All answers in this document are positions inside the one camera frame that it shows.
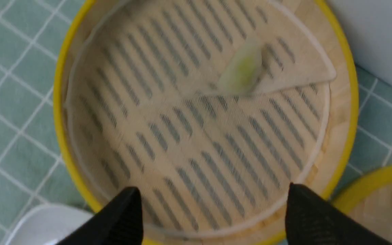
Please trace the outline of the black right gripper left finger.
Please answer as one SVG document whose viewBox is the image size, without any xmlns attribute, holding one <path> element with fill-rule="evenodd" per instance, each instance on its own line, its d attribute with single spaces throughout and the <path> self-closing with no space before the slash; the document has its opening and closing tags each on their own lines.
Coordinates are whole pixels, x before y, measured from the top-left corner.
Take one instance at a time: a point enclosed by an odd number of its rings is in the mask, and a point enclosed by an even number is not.
<svg viewBox="0 0 392 245">
<path fill-rule="evenodd" d="M 143 237 L 141 193 L 137 187 L 130 186 L 58 244 L 141 245 Z"/>
</svg>

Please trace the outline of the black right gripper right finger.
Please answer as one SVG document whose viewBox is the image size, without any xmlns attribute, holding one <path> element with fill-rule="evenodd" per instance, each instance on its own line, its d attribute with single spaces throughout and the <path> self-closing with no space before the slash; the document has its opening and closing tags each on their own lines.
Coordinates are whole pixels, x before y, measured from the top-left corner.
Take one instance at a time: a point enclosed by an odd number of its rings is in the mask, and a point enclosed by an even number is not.
<svg viewBox="0 0 392 245">
<path fill-rule="evenodd" d="M 285 215 L 289 245 L 390 245 L 308 186 L 290 183 Z"/>
</svg>

